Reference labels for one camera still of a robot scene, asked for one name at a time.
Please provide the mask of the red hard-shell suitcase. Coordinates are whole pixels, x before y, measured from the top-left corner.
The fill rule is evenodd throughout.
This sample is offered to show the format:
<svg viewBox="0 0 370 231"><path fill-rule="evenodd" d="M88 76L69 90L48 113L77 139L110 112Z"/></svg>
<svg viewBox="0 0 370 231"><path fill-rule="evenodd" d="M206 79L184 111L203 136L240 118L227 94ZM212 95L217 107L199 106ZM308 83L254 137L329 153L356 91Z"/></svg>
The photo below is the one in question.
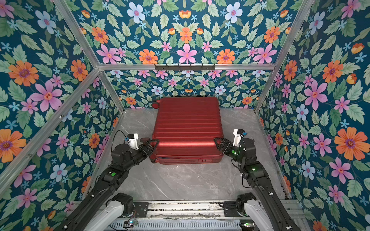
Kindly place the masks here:
<svg viewBox="0 0 370 231"><path fill-rule="evenodd" d="M152 139L159 140L152 163L163 165L219 163L223 138L219 101L215 97L169 97L152 103L157 118Z"/></svg>

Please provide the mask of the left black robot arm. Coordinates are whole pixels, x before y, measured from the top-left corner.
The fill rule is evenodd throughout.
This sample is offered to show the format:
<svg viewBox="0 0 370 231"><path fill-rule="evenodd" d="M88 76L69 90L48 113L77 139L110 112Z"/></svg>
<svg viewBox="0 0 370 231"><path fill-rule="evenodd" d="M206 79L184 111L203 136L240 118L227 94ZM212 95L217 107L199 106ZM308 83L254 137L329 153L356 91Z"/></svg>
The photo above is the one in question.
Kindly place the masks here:
<svg viewBox="0 0 370 231"><path fill-rule="evenodd" d="M103 231L121 215L130 216L134 211L133 198L114 193L127 179L132 167L139 165L154 153L159 140L142 139L133 149L126 143L111 152L112 162L99 176L93 189L56 231Z"/></svg>

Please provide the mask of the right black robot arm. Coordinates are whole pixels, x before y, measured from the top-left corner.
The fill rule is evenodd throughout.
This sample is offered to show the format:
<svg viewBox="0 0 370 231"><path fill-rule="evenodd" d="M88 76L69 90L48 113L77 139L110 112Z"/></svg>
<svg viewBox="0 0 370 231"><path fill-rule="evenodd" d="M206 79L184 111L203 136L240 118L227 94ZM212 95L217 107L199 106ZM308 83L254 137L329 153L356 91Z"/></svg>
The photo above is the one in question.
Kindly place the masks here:
<svg viewBox="0 0 370 231"><path fill-rule="evenodd" d="M240 194L234 208L248 216L255 231L299 231L281 200L276 195L269 174L257 161L254 140L242 138L238 146L225 138L215 138L217 149L229 156L237 165L242 180L246 180L250 193Z"/></svg>

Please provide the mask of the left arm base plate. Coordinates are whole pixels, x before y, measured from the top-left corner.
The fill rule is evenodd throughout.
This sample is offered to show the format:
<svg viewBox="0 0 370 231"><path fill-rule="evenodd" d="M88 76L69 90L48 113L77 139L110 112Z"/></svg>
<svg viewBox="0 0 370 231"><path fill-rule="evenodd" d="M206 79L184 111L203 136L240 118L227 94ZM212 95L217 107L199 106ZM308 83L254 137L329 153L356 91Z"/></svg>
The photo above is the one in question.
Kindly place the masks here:
<svg viewBox="0 0 370 231"><path fill-rule="evenodd" d="M134 202L135 218L146 218L149 202Z"/></svg>

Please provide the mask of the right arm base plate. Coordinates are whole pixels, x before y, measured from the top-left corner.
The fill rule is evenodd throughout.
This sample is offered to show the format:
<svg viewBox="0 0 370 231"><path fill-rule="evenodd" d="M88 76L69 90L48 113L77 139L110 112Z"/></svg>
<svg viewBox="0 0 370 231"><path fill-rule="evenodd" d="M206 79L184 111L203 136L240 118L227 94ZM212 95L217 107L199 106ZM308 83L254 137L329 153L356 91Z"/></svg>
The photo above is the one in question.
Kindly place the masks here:
<svg viewBox="0 0 370 231"><path fill-rule="evenodd" d="M244 217L246 213L239 201L224 201L219 204L224 211L225 217Z"/></svg>

